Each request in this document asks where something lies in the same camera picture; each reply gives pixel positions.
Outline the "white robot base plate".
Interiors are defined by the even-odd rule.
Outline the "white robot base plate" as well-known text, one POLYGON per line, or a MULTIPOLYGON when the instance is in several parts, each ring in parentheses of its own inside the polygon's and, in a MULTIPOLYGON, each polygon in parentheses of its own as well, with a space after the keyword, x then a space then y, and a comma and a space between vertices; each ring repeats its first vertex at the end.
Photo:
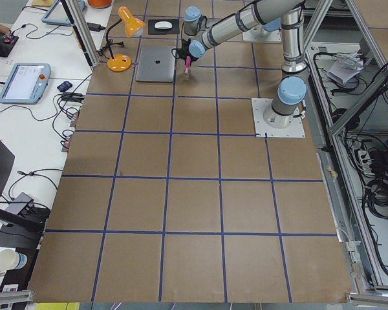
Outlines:
POLYGON ((299 107, 290 116, 278 116, 272 110, 272 98, 252 98, 255 135, 260 138, 305 138, 299 107))

